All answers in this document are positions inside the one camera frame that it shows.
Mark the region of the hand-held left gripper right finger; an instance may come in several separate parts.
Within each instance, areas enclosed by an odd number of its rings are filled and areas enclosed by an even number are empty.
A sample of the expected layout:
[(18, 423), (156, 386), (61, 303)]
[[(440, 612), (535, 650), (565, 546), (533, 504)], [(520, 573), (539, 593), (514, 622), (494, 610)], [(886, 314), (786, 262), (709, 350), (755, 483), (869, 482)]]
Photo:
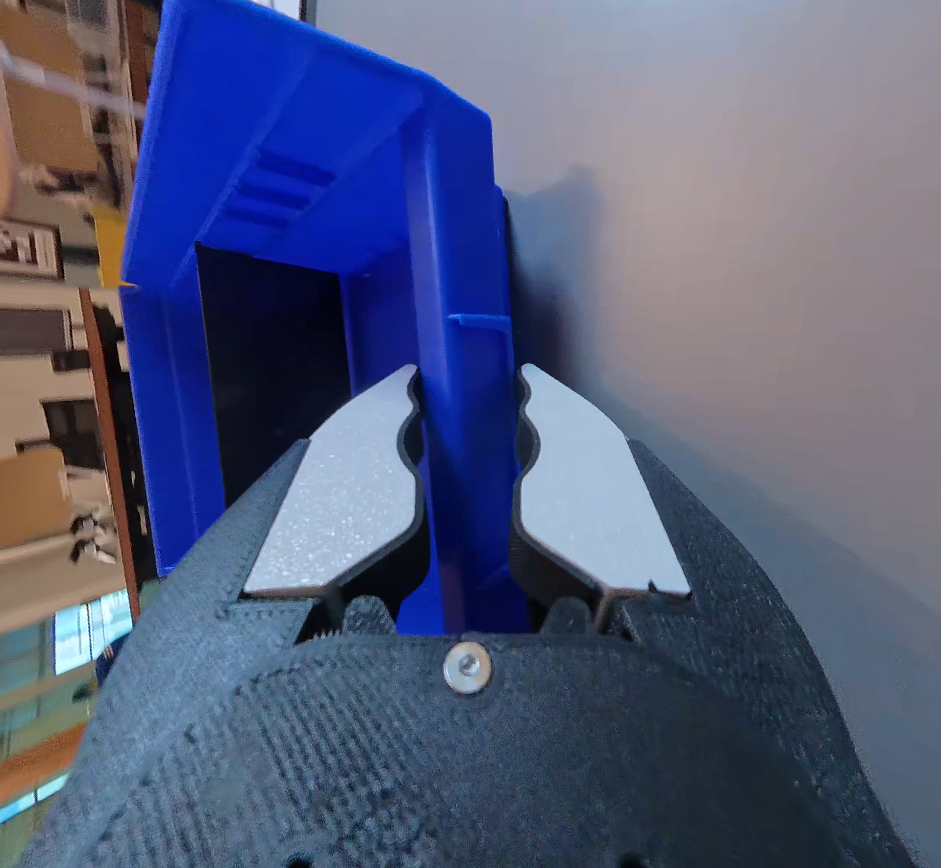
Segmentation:
[(522, 390), (511, 573), (535, 600), (687, 598), (680, 565), (629, 439), (603, 412), (534, 364)]

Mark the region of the blue plastic bin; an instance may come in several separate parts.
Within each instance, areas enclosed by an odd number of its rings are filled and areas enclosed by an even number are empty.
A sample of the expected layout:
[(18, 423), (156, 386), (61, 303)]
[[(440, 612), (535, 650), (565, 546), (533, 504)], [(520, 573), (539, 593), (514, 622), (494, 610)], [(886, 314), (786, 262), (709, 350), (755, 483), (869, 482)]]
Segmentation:
[(421, 373), (431, 576), (408, 632), (523, 632), (488, 115), (248, 0), (164, 0), (121, 289), (158, 572), (296, 440)]

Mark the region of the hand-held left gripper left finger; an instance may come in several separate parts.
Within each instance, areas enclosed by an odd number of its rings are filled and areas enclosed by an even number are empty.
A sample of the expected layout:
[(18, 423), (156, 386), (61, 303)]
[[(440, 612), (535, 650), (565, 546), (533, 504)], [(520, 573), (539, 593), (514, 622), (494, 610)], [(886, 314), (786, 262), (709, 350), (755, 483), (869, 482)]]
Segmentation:
[(308, 439), (243, 587), (250, 598), (404, 600), (430, 564), (421, 373), (405, 365)]

